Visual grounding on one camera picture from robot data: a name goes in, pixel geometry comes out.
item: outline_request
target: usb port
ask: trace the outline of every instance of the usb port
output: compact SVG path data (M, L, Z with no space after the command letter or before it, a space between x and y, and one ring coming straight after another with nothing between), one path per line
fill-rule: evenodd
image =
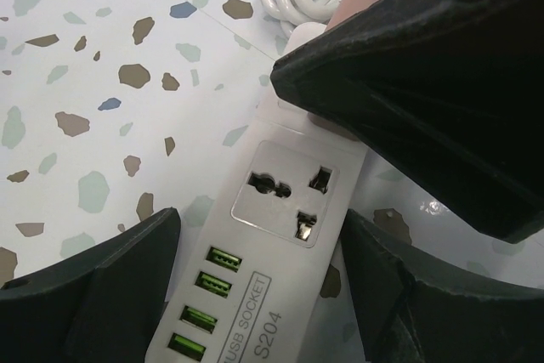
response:
M201 272L198 275L195 284L200 288L204 288L207 291L215 293L223 298L227 298L229 296L230 287L232 286L228 282L220 280L215 276L206 274L205 272Z
M241 258L230 255L225 251L221 251L217 248L210 248L206 259L220 267L230 269L234 272L238 272L240 269Z
M208 333L213 333L213 329L215 329L215 325L218 323L217 319L190 306L185 306L180 319Z
M206 348L201 344L193 342L187 337L179 336L177 333L172 335L168 347L196 361L202 361L204 352L206 352Z

